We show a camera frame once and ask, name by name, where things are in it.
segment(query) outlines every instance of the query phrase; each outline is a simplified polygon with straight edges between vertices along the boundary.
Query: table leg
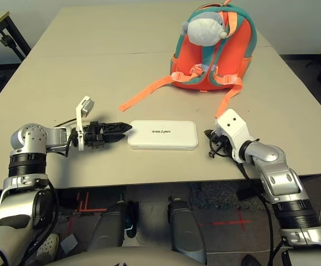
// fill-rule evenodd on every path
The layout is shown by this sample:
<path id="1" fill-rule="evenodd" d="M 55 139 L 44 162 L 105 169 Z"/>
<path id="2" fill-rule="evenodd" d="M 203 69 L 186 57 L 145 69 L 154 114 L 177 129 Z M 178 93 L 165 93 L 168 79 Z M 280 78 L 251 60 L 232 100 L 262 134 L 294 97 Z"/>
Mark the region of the table leg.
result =
<path id="1" fill-rule="evenodd" d="M 14 22 L 11 20 L 9 16 L 7 16 L 4 20 L 7 22 L 7 31 L 13 37 L 13 39 L 20 47 L 20 49 L 23 51 L 23 53 L 27 56 L 31 51 L 29 44 L 25 41 L 17 26 L 15 26 Z"/>

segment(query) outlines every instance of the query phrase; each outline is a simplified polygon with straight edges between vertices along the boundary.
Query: orange backpack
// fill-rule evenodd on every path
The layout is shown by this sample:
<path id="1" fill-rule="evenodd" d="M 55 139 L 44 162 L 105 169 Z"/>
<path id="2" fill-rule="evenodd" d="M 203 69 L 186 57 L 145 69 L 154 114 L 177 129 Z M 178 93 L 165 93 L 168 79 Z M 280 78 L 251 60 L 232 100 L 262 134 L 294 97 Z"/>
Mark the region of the orange backpack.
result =
<path id="1" fill-rule="evenodd" d="M 178 40 L 170 64 L 170 75 L 151 84 L 119 109 L 125 111 L 161 86 L 172 83 L 174 86 L 199 90 L 202 93 L 230 89 L 215 115 L 219 117 L 226 110 L 230 98 L 243 88 L 242 77 L 249 66 L 257 40 L 255 26 L 249 15 L 241 8 L 228 4 L 229 1 L 224 4 L 208 4 L 195 10 L 186 22 L 187 31 L 180 35 Z M 214 18 L 218 25 L 210 21 L 211 18 Z M 196 19 L 197 28 L 192 25 L 190 28 L 190 23 Z M 203 26 L 206 26 L 208 21 L 212 23 L 211 28 L 204 29 Z M 196 42 L 206 39 L 204 34 L 213 30 L 213 27 L 223 28 L 224 32 L 221 32 L 218 42 L 210 46 L 198 45 Z M 200 41 L 191 42 L 189 36 L 195 29 L 199 32 L 196 37 L 200 38 Z"/>

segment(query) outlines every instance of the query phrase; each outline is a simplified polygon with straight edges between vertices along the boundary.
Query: gray plush toy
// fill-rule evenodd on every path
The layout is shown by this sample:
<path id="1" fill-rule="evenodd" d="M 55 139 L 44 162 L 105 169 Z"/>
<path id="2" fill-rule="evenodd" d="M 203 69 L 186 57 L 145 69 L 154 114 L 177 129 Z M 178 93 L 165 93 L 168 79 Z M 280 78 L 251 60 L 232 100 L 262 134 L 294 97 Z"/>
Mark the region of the gray plush toy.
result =
<path id="1" fill-rule="evenodd" d="M 182 35 L 188 35 L 189 41 L 199 46 L 212 46 L 225 39 L 225 23 L 219 13 L 203 12 L 184 22 Z"/>

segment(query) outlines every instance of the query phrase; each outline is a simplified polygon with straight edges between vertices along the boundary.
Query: table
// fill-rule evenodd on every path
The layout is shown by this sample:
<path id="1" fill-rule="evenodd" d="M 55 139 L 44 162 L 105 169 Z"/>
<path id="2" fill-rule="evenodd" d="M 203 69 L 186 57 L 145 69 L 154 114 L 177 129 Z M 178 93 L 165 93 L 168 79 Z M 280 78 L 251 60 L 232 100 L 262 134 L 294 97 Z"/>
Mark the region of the table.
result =
<path id="1" fill-rule="evenodd" d="M 71 149 L 69 158 L 50 154 L 46 173 L 57 188 L 242 178 L 230 160 L 207 155 L 203 132 L 214 128 L 225 92 L 165 86 L 126 112 L 118 110 L 169 72 L 181 21 L 201 3 L 172 3 L 172 9 L 164 3 L 63 8 L 0 94 L 0 188 L 8 173 L 11 134 L 29 122 L 54 126 L 75 117 L 85 95 L 95 101 L 85 122 L 192 120 L 199 146 L 194 151 L 131 150 L 123 139 L 104 150 Z M 181 13 L 175 16 L 174 10 Z M 116 12 L 124 22 L 117 23 Z M 141 14 L 149 18 L 151 12 L 154 21 L 144 24 Z M 108 25 L 101 23 L 106 18 Z M 132 29 L 125 30 L 126 23 Z M 156 40 L 142 37 L 155 27 Z M 88 40 L 83 29 L 90 32 Z M 260 34 L 244 85 L 229 107 L 247 122 L 251 135 L 284 149 L 299 175 L 321 173 L 321 106 Z M 248 172 L 255 177 L 252 168 Z"/>
<path id="2" fill-rule="evenodd" d="M 0 12 L 0 32 L 4 29 L 8 31 L 25 56 L 28 55 L 31 48 L 10 18 L 9 11 Z"/>

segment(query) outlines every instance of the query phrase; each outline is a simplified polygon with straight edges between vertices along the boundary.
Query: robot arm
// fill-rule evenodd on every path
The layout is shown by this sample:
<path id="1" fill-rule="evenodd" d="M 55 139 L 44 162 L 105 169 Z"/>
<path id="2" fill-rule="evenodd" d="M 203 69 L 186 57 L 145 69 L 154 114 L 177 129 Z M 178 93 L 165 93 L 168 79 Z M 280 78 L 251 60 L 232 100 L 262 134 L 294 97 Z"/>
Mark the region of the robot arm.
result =
<path id="1" fill-rule="evenodd" d="M 295 248 L 283 258 L 286 256 L 293 266 L 321 265 L 321 223 L 297 174 L 287 166 L 284 152 L 251 137 L 246 123 L 232 109 L 216 120 L 216 127 L 212 136 L 229 140 L 233 160 L 258 170 L 278 219 L 281 238 L 285 245 Z"/>
<path id="2" fill-rule="evenodd" d="M 80 151 L 84 146 L 103 146 L 122 139 L 123 133 L 131 128 L 125 123 L 91 122 L 83 126 L 82 117 L 88 115 L 93 105 L 88 96 L 82 99 L 76 108 L 76 128 L 28 124 L 12 135 L 14 150 L 0 199 L 0 265 L 19 265 L 24 261 L 31 253 L 31 250 L 27 253 L 31 243 L 34 243 L 33 249 L 37 249 L 38 232 L 53 220 L 57 196 L 45 173 L 47 153 L 64 152 L 67 157 L 72 145 Z"/>

